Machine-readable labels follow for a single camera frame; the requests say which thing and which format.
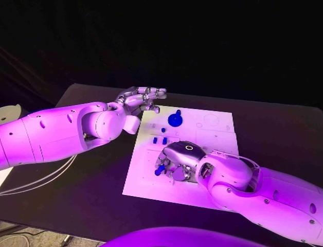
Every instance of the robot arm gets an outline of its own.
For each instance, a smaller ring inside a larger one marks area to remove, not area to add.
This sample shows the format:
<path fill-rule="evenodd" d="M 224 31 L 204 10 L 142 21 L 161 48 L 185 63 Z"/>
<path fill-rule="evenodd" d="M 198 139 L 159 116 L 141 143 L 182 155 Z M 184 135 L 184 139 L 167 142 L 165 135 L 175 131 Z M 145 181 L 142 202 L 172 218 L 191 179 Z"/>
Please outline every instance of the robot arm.
<path fill-rule="evenodd" d="M 107 144 L 122 131 L 136 134 L 143 110 L 159 107 L 167 89 L 132 87 L 112 103 L 93 102 L 40 111 L 0 125 L 0 170 L 63 160 Z"/>
<path fill-rule="evenodd" d="M 164 149 L 156 175 L 197 182 L 223 210 L 283 237 L 323 246 L 323 189 L 252 163 L 253 167 L 237 155 L 218 150 L 207 154 L 194 143 L 178 142 Z"/>

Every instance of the blue object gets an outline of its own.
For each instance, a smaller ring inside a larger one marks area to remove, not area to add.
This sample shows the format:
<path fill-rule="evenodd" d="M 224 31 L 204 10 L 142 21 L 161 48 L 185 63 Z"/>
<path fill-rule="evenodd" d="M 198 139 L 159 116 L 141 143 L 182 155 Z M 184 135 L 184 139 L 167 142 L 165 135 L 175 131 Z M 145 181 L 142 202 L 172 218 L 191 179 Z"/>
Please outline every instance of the blue object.
<path fill-rule="evenodd" d="M 161 165 L 159 168 L 156 169 L 156 172 L 155 172 L 156 176 L 159 176 L 162 174 L 162 172 L 165 171 L 165 169 L 167 169 L 167 166 L 165 165 Z"/>
<path fill-rule="evenodd" d="M 181 110 L 178 110 L 177 113 L 169 116 L 168 123 L 174 127 L 178 127 L 182 125 L 182 111 Z"/>

